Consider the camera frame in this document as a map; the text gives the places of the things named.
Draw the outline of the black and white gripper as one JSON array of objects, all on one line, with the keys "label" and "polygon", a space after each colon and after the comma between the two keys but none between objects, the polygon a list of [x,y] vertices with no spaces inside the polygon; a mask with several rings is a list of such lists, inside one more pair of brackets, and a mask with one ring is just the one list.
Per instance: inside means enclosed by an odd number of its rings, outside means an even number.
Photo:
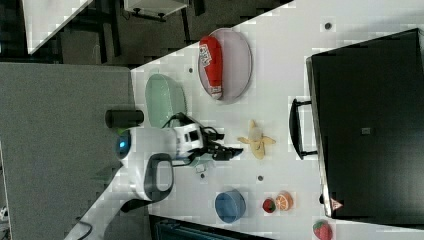
[{"label": "black and white gripper", "polygon": [[[192,123],[185,126],[175,127],[177,159],[194,159],[208,152],[208,147],[217,140],[223,140],[225,134],[218,133],[212,127],[203,127]],[[240,155],[242,148],[221,147],[213,153],[215,161],[229,161]]]}]

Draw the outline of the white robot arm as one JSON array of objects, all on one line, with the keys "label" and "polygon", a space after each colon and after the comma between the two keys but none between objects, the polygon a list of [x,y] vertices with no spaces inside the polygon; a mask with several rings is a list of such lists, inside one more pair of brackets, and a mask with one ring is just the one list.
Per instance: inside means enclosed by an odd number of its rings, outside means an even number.
[{"label": "white robot arm", "polygon": [[174,169],[208,154],[215,161],[228,161],[243,150],[220,144],[222,134],[197,123],[185,126],[129,130],[127,153],[110,184],[69,231],[64,240],[103,240],[113,218],[130,200],[156,203],[171,193],[173,185],[160,187],[159,169],[174,179]]}]

